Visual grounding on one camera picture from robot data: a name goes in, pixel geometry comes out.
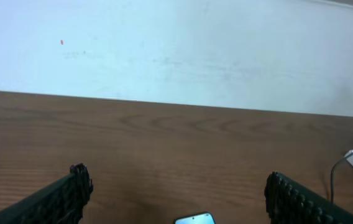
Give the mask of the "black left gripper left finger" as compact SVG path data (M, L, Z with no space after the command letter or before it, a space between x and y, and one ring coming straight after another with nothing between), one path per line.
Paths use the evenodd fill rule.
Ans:
M93 192L93 181L84 164L20 202L0 211L0 224L78 223Z

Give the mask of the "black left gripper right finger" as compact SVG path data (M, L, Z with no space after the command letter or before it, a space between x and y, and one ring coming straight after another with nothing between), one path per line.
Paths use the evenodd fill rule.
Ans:
M353 214L279 172L268 176L264 195L271 224L353 224Z

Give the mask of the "blue Galaxy smartphone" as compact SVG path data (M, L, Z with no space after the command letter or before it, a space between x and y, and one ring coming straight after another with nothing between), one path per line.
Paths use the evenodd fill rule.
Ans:
M213 216L208 213L197 213L185 217L176 218L174 224L216 224Z

